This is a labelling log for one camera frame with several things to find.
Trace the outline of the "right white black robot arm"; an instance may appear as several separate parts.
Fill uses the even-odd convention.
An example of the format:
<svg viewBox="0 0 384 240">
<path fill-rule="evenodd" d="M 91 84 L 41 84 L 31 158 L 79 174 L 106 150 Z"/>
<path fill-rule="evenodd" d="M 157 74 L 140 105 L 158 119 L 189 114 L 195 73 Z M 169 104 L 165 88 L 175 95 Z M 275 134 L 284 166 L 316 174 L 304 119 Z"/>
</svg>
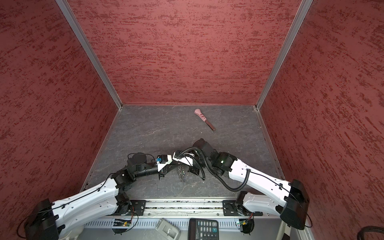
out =
<svg viewBox="0 0 384 240">
<path fill-rule="evenodd" d="M 288 182 L 269 176 L 232 154 L 217 152 L 204 139 L 196 141 L 175 157 L 186 160 L 189 154 L 197 155 L 198 166 L 206 168 L 227 190 L 239 192 L 249 186 L 269 197 L 276 204 L 273 211 L 289 226 L 298 230 L 313 226 L 308 214 L 310 197 L 299 180 Z"/>
</svg>

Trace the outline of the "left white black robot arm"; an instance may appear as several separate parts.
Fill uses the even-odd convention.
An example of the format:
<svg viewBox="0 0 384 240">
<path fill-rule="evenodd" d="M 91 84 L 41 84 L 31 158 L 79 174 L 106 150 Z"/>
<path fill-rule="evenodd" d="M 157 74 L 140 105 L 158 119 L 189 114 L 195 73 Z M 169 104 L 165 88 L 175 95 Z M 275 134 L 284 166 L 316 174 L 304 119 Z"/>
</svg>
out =
<svg viewBox="0 0 384 240">
<path fill-rule="evenodd" d="M 145 200 L 132 200 L 127 195 L 131 184 L 150 175 L 163 177 L 183 161 L 174 155 L 159 155 L 147 162 L 147 154 L 129 155 L 127 165 L 111 173 L 102 183 L 77 195 L 50 202 L 39 202 L 32 213 L 19 224 L 25 240 L 59 240 L 76 238 L 84 225 L 104 216 L 132 219 L 142 216 Z"/>
</svg>

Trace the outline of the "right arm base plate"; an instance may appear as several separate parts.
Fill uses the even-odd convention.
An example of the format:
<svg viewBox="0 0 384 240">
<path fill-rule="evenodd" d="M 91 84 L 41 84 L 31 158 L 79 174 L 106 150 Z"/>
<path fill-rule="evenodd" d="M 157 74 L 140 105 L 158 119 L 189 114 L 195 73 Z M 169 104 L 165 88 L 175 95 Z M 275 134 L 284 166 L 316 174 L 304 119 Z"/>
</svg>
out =
<svg viewBox="0 0 384 240">
<path fill-rule="evenodd" d="M 242 201 L 235 201 L 235 200 L 223 200 L 223 213 L 224 216 L 243 216 L 243 217 L 250 217 L 251 214 L 256 217 L 263 216 L 262 212 L 253 212 L 251 213 L 249 210 L 247 210 L 243 206 Z"/>
</svg>

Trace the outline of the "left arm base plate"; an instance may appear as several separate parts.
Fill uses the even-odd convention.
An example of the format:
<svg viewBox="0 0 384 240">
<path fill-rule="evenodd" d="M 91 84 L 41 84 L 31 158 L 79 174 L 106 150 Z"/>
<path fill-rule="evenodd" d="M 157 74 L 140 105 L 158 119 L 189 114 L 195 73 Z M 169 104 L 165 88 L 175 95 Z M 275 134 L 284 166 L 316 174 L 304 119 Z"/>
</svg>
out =
<svg viewBox="0 0 384 240">
<path fill-rule="evenodd" d="M 133 216 L 134 214 L 142 216 L 146 208 L 146 203 L 146 200 L 129 200 L 122 206 L 118 206 L 113 216 Z"/>
</svg>

